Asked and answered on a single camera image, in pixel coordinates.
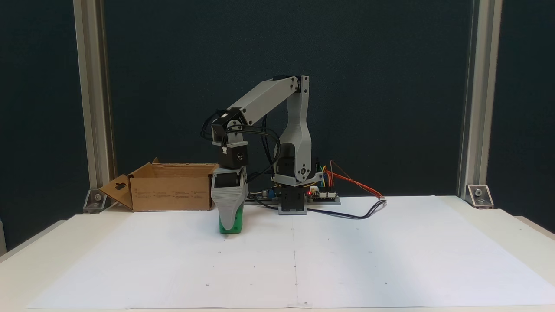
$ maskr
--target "black cable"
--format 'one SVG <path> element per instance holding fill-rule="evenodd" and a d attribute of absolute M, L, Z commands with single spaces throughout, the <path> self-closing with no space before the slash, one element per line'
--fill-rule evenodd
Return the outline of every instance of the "black cable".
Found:
<path fill-rule="evenodd" d="M 348 219 L 355 219 L 355 220 L 363 220 L 363 219 L 367 219 L 370 216 L 372 216 L 375 212 L 376 209 L 378 209 L 379 206 L 383 205 L 387 203 L 387 201 L 385 199 L 380 199 L 378 200 L 371 208 L 370 210 L 368 210 L 368 212 L 365 215 L 352 215 L 352 214 L 346 214 L 346 213 L 340 213 L 340 212 L 331 212 L 328 210 L 320 210 L 320 209 L 312 209 L 312 208 L 308 208 L 308 211 L 310 212 L 318 212 L 318 213 L 322 213 L 322 214 L 327 214 L 327 215 L 333 215 L 335 217 L 342 217 L 342 218 L 348 218 Z"/>
<path fill-rule="evenodd" d="M 264 130 L 264 131 L 250 130 L 250 128 L 261 129 L 261 130 Z M 273 131 L 272 129 L 265 128 L 265 127 L 257 127 L 257 126 L 254 126 L 254 125 L 237 124 L 237 125 L 232 125 L 232 126 L 227 127 L 225 132 L 226 132 L 226 134 L 229 134 L 229 133 L 259 134 L 259 135 L 262 135 L 262 136 L 272 138 L 276 143 L 277 153 L 276 153 L 276 156 L 274 157 L 274 159 L 270 162 L 270 165 L 268 167 L 266 167 L 266 169 L 264 169 L 262 172 L 260 172 L 258 174 L 250 175 L 250 177 L 248 177 L 247 180 L 246 180 L 247 183 L 252 182 L 254 179 L 260 177 L 263 173 L 267 172 L 268 170 L 271 170 L 272 167 L 274 166 L 274 164 L 276 162 L 278 162 L 278 157 L 281 153 L 281 144 L 279 142 L 278 134 L 275 131 Z M 223 139 L 222 139 L 222 146 L 226 146 L 226 136 L 224 136 Z"/>
<path fill-rule="evenodd" d="M 273 210 L 277 210 L 277 207 L 272 207 L 272 206 L 268 206 L 266 204 L 264 204 L 263 202 L 259 201 L 257 198 L 255 198 L 253 195 L 249 194 L 249 197 L 251 199 L 253 199 L 255 202 L 257 202 L 258 204 L 266 207 L 266 208 L 270 208 Z M 372 216 L 378 209 L 378 207 L 380 207 L 381 205 L 387 203 L 387 201 L 385 199 L 380 199 L 378 200 L 371 208 L 370 210 L 368 210 L 368 212 L 365 215 L 352 215 L 352 214 L 346 214 L 346 213 L 340 213 L 340 212 L 331 212 L 328 210 L 320 210 L 320 209 L 313 209 L 313 208 L 308 208 L 307 210 L 310 212 L 317 212 L 317 213 L 321 213 L 321 214 L 327 214 L 327 215 L 332 215 L 334 217 L 340 217 L 340 218 L 346 218 L 346 219 L 353 219 L 353 220 L 363 220 L 363 219 L 367 219 L 370 216 Z"/>
<path fill-rule="evenodd" d="M 264 118 L 262 119 L 262 128 L 266 128 L 268 122 L 268 114 L 264 115 Z M 266 155 L 266 158 L 268 159 L 268 162 L 271 163 L 272 162 L 272 157 L 270 156 L 270 146 L 268 144 L 268 138 L 265 136 L 261 136 L 260 140 L 262 141 L 262 147 L 264 148 L 264 154 Z"/>
<path fill-rule="evenodd" d="M 259 201 L 258 198 L 256 198 L 256 196 L 249 194 L 247 197 L 250 197 L 252 200 L 254 200 L 255 202 L 257 202 L 259 205 L 262 205 L 266 208 L 272 209 L 272 210 L 277 210 L 277 207 L 272 207 L 272 206 L 268 206 L 266 204 L 264 204 L 263 202 Z"/>
<path fill-rule="evenodd" d="M 204 123 L 203 126 L 200 128 L 200 137 L 205 139 L 205 140 L 209 140 L 212 141 L 212 133 L 211 132 L 207 132 L 206 128 L 208 127 L 208 125 L 210 123 L 212 123 L 212 120 L 214 117 L 218 116 L 221 117 L 225 112 L 227 112 L 227 110 L 220 110 L 217 109 L 215 113 L 213 113 L 212 115 L 210 115 L 210 117 L 208 117 Z"/>

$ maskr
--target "dark fabric wall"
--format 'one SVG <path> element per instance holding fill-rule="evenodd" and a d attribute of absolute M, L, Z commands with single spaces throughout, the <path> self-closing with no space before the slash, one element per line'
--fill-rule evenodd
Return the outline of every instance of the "dark fabric wall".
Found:
<path fill-rule="evenodd" d="M 154 157 L 215 162 L 199 137 L 208 115 L 262 80 L 306 74 L 314 156 L 387 195 L 455 194 L 470 6 L 108 1 L 119 172 Z M 285 105 L 268 125 L 285 128 Z M 261 170 L 260 139 L 249 146 L 249 170 Z M 363 192 L 343 184 L 339 191 Z"/>
<path fill-rule="evenodd" d="M 88 190 L 72 1 L 0 2 L 0 219 L 12 249 Z"/>
<path fill-rule="evenodd" d="M 488 185 L 494 203 L 555 232 L 555 2 L 504 1 Z"/>

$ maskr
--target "box flap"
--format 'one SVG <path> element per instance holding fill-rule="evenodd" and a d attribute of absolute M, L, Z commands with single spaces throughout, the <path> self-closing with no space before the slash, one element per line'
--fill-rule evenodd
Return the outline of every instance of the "box flap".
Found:
<path fill-rule="evenodd" d="M 152 164 L 146 163 L 139 169 L 131 172 L 128 177 L 130 178 L 154 178 L 154 171 L 152 170 Z"/>
<path fill-rule="evenodd" d="M 120 175 L 107 185 L 101 187 L 100 191 L 113 198 L 118 203 L 133 210 L 133 205 L 131 203 L 131 193 L 129 191 L 129 179 L 126 175 Z"/>
<path fill-rule="evenodd" d="M 217 164 L 170 163 L 153 164 L 152 170 L 157 178 L 204 178 L 213 174 L 217 167 Z"/>

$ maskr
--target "aluminum frame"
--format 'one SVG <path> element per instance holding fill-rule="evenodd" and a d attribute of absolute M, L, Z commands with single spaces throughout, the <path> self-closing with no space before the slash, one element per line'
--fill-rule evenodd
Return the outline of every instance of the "aluminum frame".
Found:
<path fill-rule="evenodd" d="M 73 0 L 90 189 L 117 176 L 103 0 Z"/>
<path fill-rule="evenodd" d="M 73 0 L 91 189 L 117 176 L 102 0 Z M 474 0 L 467 60 L 457 195 L 485 185 L 502 0 Z"/>
<path fill-rule="evenodd" d="M 462 199 L 468 185 L 486 184 L 502 5 L 502 0 L 474 0 L 472 5 L 457 184 Z"/>

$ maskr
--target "white paper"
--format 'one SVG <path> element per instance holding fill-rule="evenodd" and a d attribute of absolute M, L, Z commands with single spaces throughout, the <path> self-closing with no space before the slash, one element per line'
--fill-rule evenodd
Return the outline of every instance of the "white paper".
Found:
<path fill-rule="evenodd" d="M 372 198 L 342 198 L 364 214 Z M 350 308 L 555 304 L 555 287 L 435 197 L 365 220 L 245 207 L 134 213 L 30 308 Z"/>
<path fill-rule="evenodd" d="M 296 302 L 291 219 L 248 209 L 241 234 L 218 212 L 134 213 L 30 308 L 283 308 Z"/>
<path fill-rule="evenodd" d="M 364 198 L 341 211 L 368 210 Z M 366 220 L 295 218 L 299 300 L 313 308 L 555 304 L 555 288 L 435 197 Z"/>

